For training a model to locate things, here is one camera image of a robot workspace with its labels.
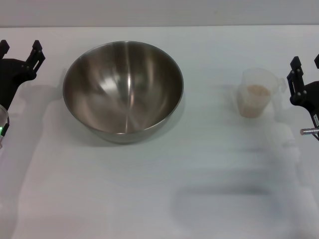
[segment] white table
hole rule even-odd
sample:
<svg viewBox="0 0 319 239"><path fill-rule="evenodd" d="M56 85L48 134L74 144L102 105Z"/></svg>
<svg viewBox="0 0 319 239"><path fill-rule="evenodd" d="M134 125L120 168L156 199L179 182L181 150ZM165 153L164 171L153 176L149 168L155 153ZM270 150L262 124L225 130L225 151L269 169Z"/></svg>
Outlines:
<svg viewBox="0 0 319 239"><path fill-rule="evenodd" d="M248 68L285 78L296 55L305 83L318 80L319 26L2 28L0 36L11 46L6 57L25 60L35 39L46 56L9 109L0 151L0 239L315 233L319 142L299 135L313 126L308 112L293 107L286 91L261 118L244 119L234 91ZM119 40L161 48L185 83L164 128L125 146L77 122L61 91L78 56Z"/></svg>

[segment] mixing bowl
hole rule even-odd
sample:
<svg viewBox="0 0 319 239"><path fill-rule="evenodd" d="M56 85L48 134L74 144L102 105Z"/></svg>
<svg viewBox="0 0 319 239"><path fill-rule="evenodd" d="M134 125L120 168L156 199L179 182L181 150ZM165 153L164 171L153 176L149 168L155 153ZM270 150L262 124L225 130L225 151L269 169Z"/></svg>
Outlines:
<svg viewBox="0 0 319 239"><path fill-rule="evenodd" d="M130 143L159 129L183 94L176 62L157 47L121 41L80 56L63 84L66 106L100 137Z"/></svg>

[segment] plastic measuring cup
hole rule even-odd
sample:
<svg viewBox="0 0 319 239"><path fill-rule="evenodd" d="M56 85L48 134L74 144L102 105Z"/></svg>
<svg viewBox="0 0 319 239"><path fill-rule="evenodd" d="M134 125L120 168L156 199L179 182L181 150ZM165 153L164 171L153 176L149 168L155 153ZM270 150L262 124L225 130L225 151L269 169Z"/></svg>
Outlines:
<svg viewBox="0 0 319 239"><path fill-rule="evenodd" d="M262 68L244 71L237 94L240 115L247 118L260 116L279 86L285 87L285 80L278 79L270 71Z"/></svg>

